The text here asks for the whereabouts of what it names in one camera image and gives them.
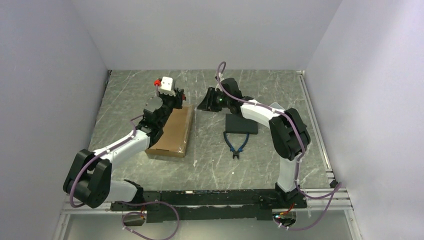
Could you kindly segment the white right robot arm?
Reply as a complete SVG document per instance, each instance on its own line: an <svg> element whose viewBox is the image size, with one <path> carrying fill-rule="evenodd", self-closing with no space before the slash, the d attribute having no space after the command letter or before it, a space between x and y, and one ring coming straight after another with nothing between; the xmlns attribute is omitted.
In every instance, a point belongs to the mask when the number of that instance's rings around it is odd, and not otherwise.
<svg viewBox="0 0 424 240"><path fill-rule="evenodd" d="M232 114L255 121L270 130L273 147L280 157L276 203L287 208L295 201L299 164L311 137L307 125L294 108L278 109L244 96L234 78L215 78L218 87L209 87L198 110L220 112L227 108Z"/></svg>

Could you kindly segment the brown cardboard express box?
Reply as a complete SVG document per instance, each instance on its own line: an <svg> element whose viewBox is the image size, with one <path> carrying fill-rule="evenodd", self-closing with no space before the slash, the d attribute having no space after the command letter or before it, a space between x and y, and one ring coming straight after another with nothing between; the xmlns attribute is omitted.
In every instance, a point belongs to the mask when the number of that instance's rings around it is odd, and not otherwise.
<svg viewBox="0 0 424 240"><path fill-rule="evenodd" d="M159 141L145 153L153 156L184 158L187 151L194 105L186 104L181 109L174 109L167 120L163 135Z"/></svg>

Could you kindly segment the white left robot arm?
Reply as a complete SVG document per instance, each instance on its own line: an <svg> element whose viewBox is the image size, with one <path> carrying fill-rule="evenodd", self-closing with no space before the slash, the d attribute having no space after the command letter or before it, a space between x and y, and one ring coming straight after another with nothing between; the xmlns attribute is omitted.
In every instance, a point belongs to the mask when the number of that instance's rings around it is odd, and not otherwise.
<svg viewBox="0 0 424 240"><path fill-rule="evenodd" d="M73 208L97 208L103 202L124 202L131 210L144 203L143 188L130 180L114 181L112 173L120 164L156 144L174 109L181 109L186 100L184 89L174 88L172 94L159 90L149 99L129 134L114 143L90 151L80 150L70 167L63 190Z"/></svg>

